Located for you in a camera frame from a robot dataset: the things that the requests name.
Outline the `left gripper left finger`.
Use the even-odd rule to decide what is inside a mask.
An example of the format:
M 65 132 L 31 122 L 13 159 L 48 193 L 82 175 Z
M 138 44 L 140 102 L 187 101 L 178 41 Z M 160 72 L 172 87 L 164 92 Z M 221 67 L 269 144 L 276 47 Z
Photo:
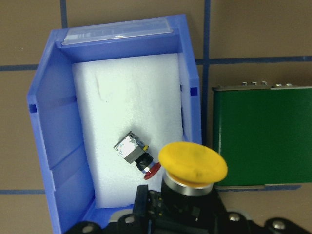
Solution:
M 131 214 L 121 216 L 105 228 L 91 221 L 82 221 L 72 226 L 67 234 L 147 234 L 149 218 L 147 215 L 149 190 L 147 185 L 139 185 Z

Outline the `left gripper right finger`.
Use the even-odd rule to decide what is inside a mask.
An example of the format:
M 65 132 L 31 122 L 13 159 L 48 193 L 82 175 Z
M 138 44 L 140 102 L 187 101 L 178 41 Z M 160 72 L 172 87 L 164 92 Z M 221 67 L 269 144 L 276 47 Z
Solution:
M 198 223 L 203 225 L 209 234 L 309 234 L 310 231 L 290 221 L 274 217 L 265 221 L 263 226 L 247 219 L 237 211 L 228 211 L 216 189 L 212 189 L 203 198 L 204 202 Z

